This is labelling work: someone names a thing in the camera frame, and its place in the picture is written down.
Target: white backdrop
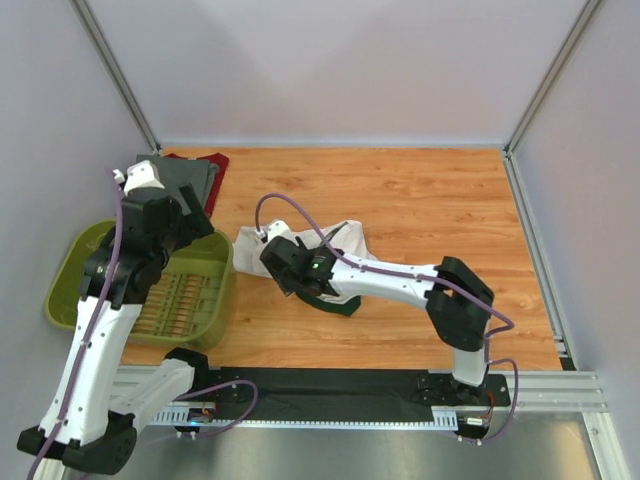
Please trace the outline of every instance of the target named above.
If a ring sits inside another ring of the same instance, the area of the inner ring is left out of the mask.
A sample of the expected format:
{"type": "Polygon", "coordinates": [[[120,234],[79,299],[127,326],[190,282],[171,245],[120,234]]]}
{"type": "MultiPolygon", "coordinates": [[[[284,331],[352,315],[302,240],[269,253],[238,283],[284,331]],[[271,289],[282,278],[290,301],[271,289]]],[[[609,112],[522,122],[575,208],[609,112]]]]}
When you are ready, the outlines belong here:
{"type": "Polygon", "coordinates": [[[604,2],[516,151],[569,327],[640,478],[640,4],[604,2]]]}
{"type": "Polygon", "coordinates": [[[162,144],[503,144],[584,0],[91,0],[162,144]]]}
{"type": "Polygon", "coordinates": [[[148,152],[68,0],[0,1],[0,478],[25,478],[72,333],[44,316],[73,238],[113,216],[107,166],[148,152]]]}

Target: wooden table surface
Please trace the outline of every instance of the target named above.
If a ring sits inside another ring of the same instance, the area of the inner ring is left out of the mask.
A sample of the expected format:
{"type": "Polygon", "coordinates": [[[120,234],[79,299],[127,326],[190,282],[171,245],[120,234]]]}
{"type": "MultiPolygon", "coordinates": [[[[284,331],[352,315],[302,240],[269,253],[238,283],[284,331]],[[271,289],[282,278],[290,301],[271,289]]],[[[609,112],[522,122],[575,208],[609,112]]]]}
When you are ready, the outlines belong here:
{"type": "MultiPolygon", "coordinates": [[[[380,260],[469,265],[495,292],[494,305],[516,329],[492,341],[491,357],[522,370],[560,368],[533,266],[498,150],[165,148],[163,153],[230,158],[213,224],[232,240],[253,225],[257,200],[282,192],[321,225],[364,225],[380,260]]],[[[285,202],[271,199],[262,222],[306,230],[285,202]]],[[[450,368],[451,353],[426,313],[363,298],[350,318],[285,297],[271,279],[238,274],[234,310],[211,365],[336,368],[450,368]]],[[[497,319],[492,325],[498,325],[497,319]]],[[[123,363],[158,364],[167,348],[128,345],[123,363]]]]}

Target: aluminum frame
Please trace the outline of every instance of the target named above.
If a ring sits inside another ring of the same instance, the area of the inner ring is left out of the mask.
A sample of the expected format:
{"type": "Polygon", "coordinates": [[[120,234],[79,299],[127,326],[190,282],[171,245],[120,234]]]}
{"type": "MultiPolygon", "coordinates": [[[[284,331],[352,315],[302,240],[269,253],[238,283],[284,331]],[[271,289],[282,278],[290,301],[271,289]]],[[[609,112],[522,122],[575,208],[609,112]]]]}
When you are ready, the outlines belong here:
{"type": "Polygon", "coordinates": [[[86,0],[69,0],[69,3],[71,3],[71,6],[78,15],[80,23],[82,23],[89,40],[95,47],[98,56],[102,60],[107,73],[111,77],[116,90],[118,90],[122,101],[125,103],[129,113],[133,117],[133,121],[140,130],[140,133],[149,144],[153,153],[155,154],[159,152],[160,143],[154,135],[151,125],[149,125],[149,122],[145,118],[131,87],[127,83],[127,79],[118,65],[118,61],[111,51],[111,47],[109,47],[109,43],[100,28],[93,10],[86,0]]]}
{"type": "Polygon", "coordinates": [[[549,70],[547,70],[547,73],[542,78],[540,86],[538,86],[536,93],[533,95],[531,102],[529,102],[529,105],[524,111],[522,118],[518,122],[513,135],[511,135],[511,138],[505,145],[505,152],[513,153],[518,147],[518,144],[524,137],[527,129],[529,128],[529,125],[538,113],[538,110],[540,110],[540,107],[555,85],[558,77],[560,76],[560,73],[564,70],[567,63],[569,62],[569,59],[575,51],[576,46],[580,42],[580,39],[584,36],[589,25],[591,25],[591,21],[593,20],[594,15],[603,3],[604,0],[587,0],[583,5],[582,10],[576,18],[576,21],[574,22],[571,30],[569,30],[567,37],[562,43],[560,50],[551,62],[549,70]]]}

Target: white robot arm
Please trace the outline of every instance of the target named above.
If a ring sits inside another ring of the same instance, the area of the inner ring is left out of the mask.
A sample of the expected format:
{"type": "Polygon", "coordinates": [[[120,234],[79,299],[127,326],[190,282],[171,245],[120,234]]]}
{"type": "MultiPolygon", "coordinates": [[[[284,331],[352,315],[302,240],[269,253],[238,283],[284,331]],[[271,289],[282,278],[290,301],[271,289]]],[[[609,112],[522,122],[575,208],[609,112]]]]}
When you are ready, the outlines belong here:
{"type": "Polygon", "coordinates": [[[491,304],[493,292],[460,260],[445,257],[440,265],[399,265],[343,254],[352,265],[369,267],[364,270],[340,261],[324,245],[306,248],[282,220],[265,231],[267,245],[260,259],[285,294],[295,292],[316,308],[343,314],[357,308],[361,295],[426,311],[440,339],[452,347],[453,379],[468,387],[482,385],[488,366],[484,334],[489,314],[455,292],[449,295],[440,285],[416,278],[446,278],[491,304]],[[409,278],[371,270],[404,272],[409,278]]]}
{"type": "Polygon", "coordinates": [[[173,252],[213,233],[191,185],[180,188],[191,210],[184,215],[149,161],[127,170],[124,192],[120,255],[91,339],[85,345],[84,359],[74,373],[77,353],[86,342],[85,333],[105,283],[115,229],[85,261],[73,343],[51,405],[40,424],[24,430],[18,440],[18,449],[33,455],[49,442],[45,458],[61,460],[76,470],[107,475],[124,466],[138,434],[164,406],[204,386],[196,380],[206,377],[208,371],[205,355],[178,348],[165,357],[146,382],[126,397],[110,401],[122,351],[150,287],[160,279],[173,252]],[[70,382],[75,388],[65,399],[70,382]],[[67,410],[60,418],[63,403],[67,410]]]}

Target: purple cable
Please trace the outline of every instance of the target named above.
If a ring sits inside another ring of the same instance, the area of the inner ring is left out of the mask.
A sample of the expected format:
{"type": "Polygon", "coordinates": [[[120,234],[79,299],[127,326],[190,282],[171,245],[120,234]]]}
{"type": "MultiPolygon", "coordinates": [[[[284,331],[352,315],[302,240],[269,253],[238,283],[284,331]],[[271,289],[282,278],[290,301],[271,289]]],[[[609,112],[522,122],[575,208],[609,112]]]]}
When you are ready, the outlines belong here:
{"type": "Polygon", "coordinates": [[[428,282],[438,283],[438,284],[440,284],[440,285],[442,285],[444,287],[447,287],[447,288],[453,290],[454,292],[462,295],[464,298],[469,300],[474,305],[480,307],[481,309],[483,309],[485,312],[489,313],[490,315],[494,315],[495,317],[499,318],[500,320],[502,320],[505,323],[505,325],[503,325],[501,327],[496,327],[496,328],[494,328],[492,330],[489,330],[484,336],[485,341],[486,341],[485,352],[484,352],[485,361],[489,365],[498,365],[498,364],[507,363],[507,362],[511,363],[511,365],[513,366],[513,371],[514,371],[515,381],[514,381],[514,389],[513,389],[513,399],[512,399],[512,403],[511,403],[511,410],[509,411],[509,416],[508,416],[507,421],[505,422],[505,424],[502,426],[502,428],[500,428],[500,430],[495,435],[491,436],[487,440],[488,441],[492,441],[494,439],[497,439],[497,438],[501,437],[502,434],[506,431],[506,428],[511,424],[511,422],[513,420],[513,415],[514,415],[515,409],[516,409],[516,403],[517,403],[517,399],[518,399],[518,388],[519,388],[519,385],[518,385],[518,366],[516,365],[516,362],[511,358],[503,358],[503,359],[496,360],[496,361],[493,361],[493,362],[490,361],[489,360],[489,343],[490,343],[491,337],[493,337],[497,333],[506,332],[508,330],[513,329],[515,327],[515,323],[513,323],[513,321],[510,318],[508,318],[506,315],[504,315],[503,313],[501,313],[498,310],[496,310],[495,308],[493,308],[491,305],[487,305],[486,303],[484,303],[482,300],[480,300],[476,296],[474,296],[474,295],[470,294],[469,292],[467,292],[464,288],[461,288],[460,286],[456,285],[455,283],[450,282],[449,280],[446,280],[444,278],[433,277],[431,275],[424,275],[424,274],[414,275],[413,273],[398,272],[396,270],[388,270],[386,268],[370,267],[368,265],[361,265],[359,263],[352,262],[351,260],[346,258],[344,255],[342,255],[340,252],[338,252],[335,248],[333,248],[331,243],[329,243],[329,241],[327,240],[327,237],[322,233],[322,230],[320,229],[318,224],[315,222],[315,220],[313,220],[313,218],[311,218],[311,215],[309,215],[306,212],[306,210],[304,208],[302,208],[300,206],[300,204],[298,204],[298,202],[296,202],[291,197],[289,197],[287,195],[284,195],[282,193],[275,193],[275,192],[274,193],[268,193],[268,194],[264,195],[260,200],[258,200],[258,203],[256,204],[256,211],[255,211],[255,224],[256,224],[256,230],[258,232],[261,231],[261,227],[260,227],[260,210],[261,210],[262,205],[264,204],[264,202],[267,201],[269,198],[279,198],[280,200],[284,200],[289,205],[291,205],[293,208],[295,208],[298,211],[298,213],[300,213],[300,215],[302,215],[304,217],[304,219],[307,221],[307,223],[309,223],[311,228],[313,228],[313,230],[316,232],[318,237],[320,237],[320,241],[324,245],[326,245],[326,247],[329,249],[329,251],[336,258],[338,258],[342,262],[346,263],[350,267],[357,268],[357,269],[365,271],[365,272],[379,273],[379,274],[382,274],[382,275],[389,275],[389,276],[392,276],[392,277],[418,279],[418,280],[425,280],[425,281],[428,281],[428,282]]]}
{"type": "Polygon", "coordinates": [[[98,317],[100,316],[102,305],[104,304],[104,301],[107,298],[107,294],[109,293],[109,289],[111,288],[111,282],[115,273],[115,267],[118,263],[118,257],[120,256],[120,244],[122,243],[122,191],[120,190],[120,186],[118,185],[118,183],[113,178],[113,172],[107,169],[107,173],[109,174],[109,176],[111,176],[116,202],[116,234],[113,241],[111,260],[109,261],[109,266],[107,267],[107,273],[105,275],[104,283],[102,284],[102,290],[100,290],[100,296],[98,297],[96,307],[91,314],[89,324],[87,325],[87,329],[84,332],[84,336],[82,337],[82,341],[80,342],[80,346],[78,347],[76,358],[73,360],[73,366],[71,367],[71,373],[69,374],[69,381],[67,382],[67,387],[65,388],[62,402],[60,403],[60,411],[58,412],[58,417],[56,419],[57,421],[51,429],[49,437],[44,442],[42,448],[40,448],[40,451],[36,455],[36,458],[33,461],[31,468],[29,469],[29,473],[27,474],[27,480],[33,480],[40,462],[42,462],[42,460],[44,459],[45,455],[49,451],[49,448],[51,448],[51,445],[53,445],[53,442],[58,436],[60,429],[62,428],[62,422],[64,421],[64,417],[69,411],[69,405],[71,404],[73,391],[76,387],[78,374],[80,373],[80,367],[82,366],[82,362],[87,351],[87,344],[91,340],[91,334],[93,333],[96,323],[98,322],[98,317]]]}
{"type": "Polygon", "coordinates": [[[184,395],[180,395],[176,400],[186,400],[188,398],[198,397],[200,395],[204,395],[206,393],[215,392],[217,390],[222,390],[223,388],[233,387],[234,385],[248,385],[253,388],[253,398],[251,399],[251,403],[244,411],[242,415],[236,418],[233,422],[226,424],[224,427],[220,427],[218,429],[212,430],[207,433],[201,433],[198,435],[199,437],[213,437],[215,435],[219,435],[221,433],[226,432],[227,430],[231,430],[233,427],[242,422],[245,418],[249,416],[249,414],[253,411],[253,408],[256,406],[258,401],[258,386],[250,380],[232,380],[230,382],[221,383],[220,385],[214,385],[213,387],[204,388],[197,392],[186,393],[184,395]]]}

